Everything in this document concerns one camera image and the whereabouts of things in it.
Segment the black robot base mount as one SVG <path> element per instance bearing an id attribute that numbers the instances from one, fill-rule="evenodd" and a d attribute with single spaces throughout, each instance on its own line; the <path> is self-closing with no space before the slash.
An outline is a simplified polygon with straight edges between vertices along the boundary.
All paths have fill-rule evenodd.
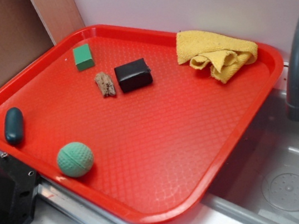
<path id="1" fill-rule="evenodd" d="M 30 224 L 35 213 L 37 171 L 14 156 L 0 156 L 0 224 Z"/>

